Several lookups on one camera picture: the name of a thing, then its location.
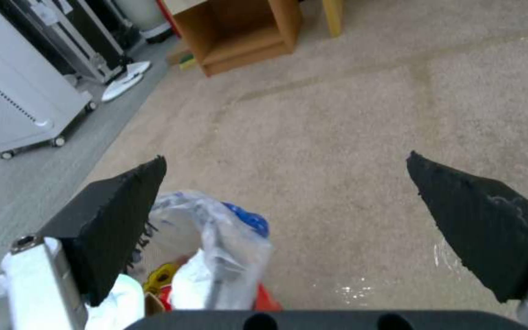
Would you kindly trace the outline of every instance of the beige carpet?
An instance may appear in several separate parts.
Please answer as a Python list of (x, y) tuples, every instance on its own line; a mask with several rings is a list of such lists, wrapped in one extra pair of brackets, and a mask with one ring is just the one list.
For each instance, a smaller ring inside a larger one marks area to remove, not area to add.
[(320, 1), (302, 10), (290, 56), (211, 79), (171, 69), (88, 182), (163, 154), (162, 191), (262, 213), (264, 282), (288, 309), (512, 315), (447, 246), (405, 157), (528, 196), (528, 2), (348, 0), (338, 39)]

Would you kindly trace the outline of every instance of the vent slot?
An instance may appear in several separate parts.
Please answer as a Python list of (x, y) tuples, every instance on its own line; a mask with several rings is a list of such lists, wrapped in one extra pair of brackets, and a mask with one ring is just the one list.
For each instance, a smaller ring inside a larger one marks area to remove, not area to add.
[(19, 111), (21, 114), (23, 114), (26, 118), (28, 118), (30, 121), (32, 121), (32, 123), (36, 123), (36, 118), (33, 117), (33, 115), (31, 115), (30, 113), (28, 113), (27, 111), (25, 111), (23, 109), (23, 107), (19, 106), (19, 104), (15, 103), (11, 98), (9, 98), (9, 96), (7, 94), (5, 94), (4, 92), (2, 92), (0, 90), (0, 96), (6, 100), (12, 107), (14, 107), (17, 111)]

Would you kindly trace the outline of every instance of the wooden furniture leg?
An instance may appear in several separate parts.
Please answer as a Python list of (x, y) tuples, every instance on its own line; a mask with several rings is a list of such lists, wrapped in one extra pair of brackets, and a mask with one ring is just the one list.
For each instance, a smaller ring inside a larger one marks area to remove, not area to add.
[(343, 0), (323, 0), (327, 25), (332, 37), (341, 35), (341, 21), (343, 18)]

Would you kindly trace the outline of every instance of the green object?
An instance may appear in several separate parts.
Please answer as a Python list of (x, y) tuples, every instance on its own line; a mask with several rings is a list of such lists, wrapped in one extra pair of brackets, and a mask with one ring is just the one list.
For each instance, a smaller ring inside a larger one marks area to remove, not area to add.
[(180, 61), (178, 61), (178, 64), (183, 64), (184, 62), (190, 61), (190, 60), (192, 60), (194, 58), (195, 58), (195, 56), (193, 56), (193, 54), (187, 54), (187, 55), (183, 56)]

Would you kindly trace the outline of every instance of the gray carpet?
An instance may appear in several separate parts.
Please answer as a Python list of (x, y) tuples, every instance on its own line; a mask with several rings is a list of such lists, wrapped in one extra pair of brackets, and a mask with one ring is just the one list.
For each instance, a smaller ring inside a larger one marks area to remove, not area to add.
[[(11, 241), (38, 230), (69, 201), (111, 142), (138, 111), (167, 71), (166, 51), (174, 38), (132, 52), (137, 61), (152, 67), (132, 90), (113, 102), (101, 104), (69, 126), (62, 148), (47, 144), (22, 150), (13, 159), (0, 159), (0, 259)], [(99, 100), (103, 86), (88, 90)]]

